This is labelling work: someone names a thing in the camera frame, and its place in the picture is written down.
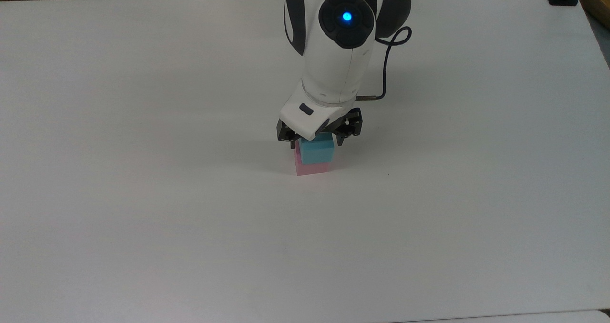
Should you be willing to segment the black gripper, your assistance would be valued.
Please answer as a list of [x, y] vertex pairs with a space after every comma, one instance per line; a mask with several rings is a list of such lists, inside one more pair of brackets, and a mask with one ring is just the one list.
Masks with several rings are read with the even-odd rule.
[[[345, 115], [339, 117], [332, 123], [325, 122], [322, 128], [316, 132], [315, 136], [322, 133], [331, 133], [336, 136], [337, 146], [342, 146], [345, 139], [350, 136], [359, 136], [363, 125], [362, 112], [360, 108], [352, 108]], [[290, 143], [290, 149], [294, 150], [299, 139], [303, 137], [292, 128], [289, 128], [283, 121], [277, 121], [276, 126], [277, 140]]]

